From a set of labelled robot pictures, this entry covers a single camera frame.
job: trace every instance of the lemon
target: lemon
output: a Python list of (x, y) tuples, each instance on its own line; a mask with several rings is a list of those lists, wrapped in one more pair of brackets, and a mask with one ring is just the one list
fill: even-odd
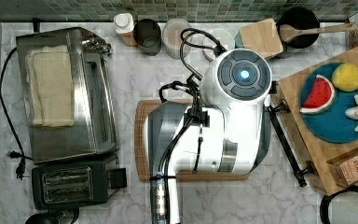
[(342, 91), (358, 89), (358, 66), (353, 63), (343, 63), (333, 73), (333, 85)]

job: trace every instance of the kitchen counter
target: kitchen counter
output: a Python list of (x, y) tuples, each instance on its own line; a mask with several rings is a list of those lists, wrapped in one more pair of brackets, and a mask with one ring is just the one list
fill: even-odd
[[(208, 30), (225, 28), (235, 35), (246, 23), (197, 23), (195, 28)], [(121, 189), (107, 204), (85, 207), (80, 210), (77, 223), (149, 223), (149, 185), (138, 179), (134, 158), (134, 119), (138, 102), (158, 99), (161, 85), (174, 80), (185, 81), (189, 72), (180, 60), (168, 56), (164, 46), (154, 57), (144, 55), (139, 49), (127, 47), (114, 32), (113, 23), (42, 23), (41, 32), (81, 26), (104, 38), (113, 46), (109, 57), (109, 76), (116, 111), (120, 143), (118, 156), (127, 168), (128, 187)], [(33, 32), (31, 23), (2, 23), (2, 56), (16, 47), (15, 37)], [(290, 76), (313, 64), (346, 51), (343, 33), (321, 35), (308, 49), (288, 59), (269, 61), (273, 79)], [(201, 74), (209, 61), (201, 49), (192, 49), (186, 61)], [(4, 100), (16, 127), (25, 154), (32, 155), (17, 53), (7, 67), (4, 80)], [(184, 96), (180, 91), (169, 91), (168, 98)], [(0, 224), (24, 223), (36, 213), (32, 196), (31, 179), (16, 179), (15, 169), (20, 160), (11, 160), (7, 153), (18, 150), (16, 141), (0, 106)], [(25, 175), (30, 175), (33, 165), (27, 162)], [(275, 132), (272, 132), (267, 157), (241, 182), (179, 183), (182, 200), (183, 222), (186, 223), (321, 223), (319, 203), (323, 197), (311, 187), (301, 188), (285, 157)]]

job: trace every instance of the wooden cutting board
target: wooden cutting board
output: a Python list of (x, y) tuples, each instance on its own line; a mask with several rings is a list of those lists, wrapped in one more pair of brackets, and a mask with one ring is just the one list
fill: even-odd
[(315, 165), (319, 175), (314, 176), (310, 183), (313, 187), (320, 189), (327, 195), (334, 194), (343, 189), (336, 184), (335, 171), (332, 169), (332, 165), (337, 165), (338, 162), (357, 155), (358, 139), (346, 144), (334, 144), (316, 136), (310, 131), (301, 117), (299, 112), (299, 96), (308, 76), (316, 68), (332, 62), (354, 63), (358, 66), (358, 48), (349, 50), (280, 80), (278, 82), (278, 95), (272, 97), (275, 105), (284, 99), (289, 106), (290, 113), (280, 113), (282, 124), (288, 132), (303, 167), (305, 167), (306, 161), (313, 161)]
[[(189, 100), (175, 100), (175, 102), (190, 104)], [(143, 144), (143, 127), (147, 115), (160, 105), (160, 100), (143, 100), (138, 103), (135, 115), (135, 161), (139, 179), (142, 182), (148, 182), (150, 173), (147, 166), (145, 156), (145, 148)], [(197, 172), (193, 174), (191, 171), (181, 171), (177, 174), (177, 180), (183, 182), (200, 182), (200, 181), (242, 181), (246, 180), (249, 175), (234, 175), (215, 172)]]

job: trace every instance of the power cord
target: power cord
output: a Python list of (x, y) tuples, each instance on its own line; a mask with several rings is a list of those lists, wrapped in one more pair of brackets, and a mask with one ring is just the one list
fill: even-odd
[[(184, 37), (184, 33), (185, 32), (189, 32), (191, 31), (190, 34), (188, 34), (186, 37)], [(200, 45), (196, 45), (196, 44), (192, 44), (187, 42), (187, 40), (192, 36), (192, 35), (196, 35), (196, 34), (202, 34), (205, 35), (206, 37), (210, 38), (215, 44), (216, 47), (212, 48), (212, 47), (208, 47), (208, 46), (200, 46)], [(199, 124), (200, 125), (200, 137), (199, 137), (199, 144), (198, 144), (198, 156), (197, 156), (197, 160), (196, 160), (196, 165), (194, 167), (193, 172), (196, 173), (197, 172), (197, 167), (199, 164), (199, 159), (200, 159), (200, 147), (201, 144), (203, 142), (203, 138), (202, 138), (202, 126), (208, 126), (209, 125), (209, 116), (207, 112), (202, 112), (202, 106), (200, 103), (200, 90), (199, 90), (199, 85), (197, 84), (197, 82), (195, 81), (195, 79), (197, 79), (198, 81), (202, 80), (202, 75), (195, 69), (193, 68), (191, 65), (189, 65), (188, 63), (186, 63), (184, 55), (183, 55), (183, 48), (184, 45), (187, 44), (191, 47), (194, 48), (199, 48), (199, 49), (211, 49), (213, 50), (213, 53), (217, 56), (219, 56), (220, 54), (226, 52), (227, 50), (220, 44), (220, 41), (217, 40), (213, 35), (204, 32), (202, 30), (199, 29), (194, 29), (194, 28), (188, 28), (185, 29), (184, 31), (182, 31), (181, 33), (181, 39), (182, 39), (182, 44), (180, 47), (180, 59), (183, 63), (183, 65), (192, 73), (191, 76), (186, 80), (186, 84), (179, 82), (179, 81), (174, 81), (173, 83), (170, 84), (166, 84), (164, 86), (162, 86), (159, 90), (158, 90), (158, 95), (159, 98), (161, 100), (162, 103), (165, 103), (167, 101), (167, 99), (164, 98), (162, 91), (167, 90), (167, 89), (173, 89), (173, 90), (185, 90), (185, 92), (187, 92), (188, 94), (190, 94), (193, 97), (193, 105), (191, 108), (189, 108), (185, 114), (185, 119), (184, 119), (184, 124), (182, 129), (179, 131), (179, 133), (173, 138), (173, 140), (170, 142), (170, 144), (167, 146), (167, 148), (165, 149), (161, 160), (159, 162), (158, 165), (158, 171), (159, 172), (163, 172), (164, 176), (160, 176), (159, 178), (163, 178), (164, 179), (164, 183), (165, 183), (165, 191), (167, 195), (170, 195), (169, 192), (169, 188), (168, 188), (168, 165), (170, 163), (170, 159), (171, 159), (171, 155), (173, 153), (173, 150), (176, 146), (176, 144), (178, 143), (180, 137), (185, 133), (185, 131), (192, 125), (192, 124)], [(167, 218), (167, 223), (170, 223), (170, 197), (165, 197), (165, 204), (167, 206), (166, 209), (166, 218)]]
[(0, 78), (0, 101), (1, 101), (2, 107), (4, 108), (5, 116), (7, 118), (8, 125), (10, 126), (10, 130), (13, 132), (13, 135), (16, 138), (17, 145), (19, 146), (19, 149), (20, 149), (20, 152), (21, 152), (21, 154), (20, 154), (20, 153), (18, 153), (16, 151), (12, 151), (12, 152), (10, 152), (8, 154), (8, 156), (11, 159), (13, 159), (13, 158), (21, 158), (19, 166), (16, 169), (16, 176), (17, 176), (18, 179), (22, 180), (24, 178), (24, 173), (25, 173), (25, 164), (26, 164), (25, 159), (32, 160), (32, 158), (26, 157), (25, 154), (24, 154), (24, 150), (22, 148), (19, 136), (17, 135), (16, 130), (14, 129), (13, 123), (11, 122), (10, 116), (7, 113), (7, 108), (5, 106), (5, 102), (4, 102), (4, 98), (3, 98), (3, 94), (2, 94), (2, 86), (3, 86), (2, 84), (3, 84), (7, 64), (8, 64), (8, 61), (10, 60), (11, 56), (14, 54), (14, 52), (16, 52), (16, 50), (17, 50), (17, 48), (14, 48), (7, 55), (7, 58), (6, 58), (5, 63), (4, 63), (4, 67), (3, 67), (2, 72), (1, 72), (1, 78)]

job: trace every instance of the toaster oven glass window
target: toaster oven glass window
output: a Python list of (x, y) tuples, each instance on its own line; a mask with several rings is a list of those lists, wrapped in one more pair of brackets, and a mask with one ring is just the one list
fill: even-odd
[(97, 134), (97, 144), (106, 142), (108, 139), (108, 108), (101, 69), (104, 69), (101, 67), (101, 64), (86, 62), (85, 76), (87, 89), (89, 90), (90, 115), (92, 117), (93, 129), (95, 134)]

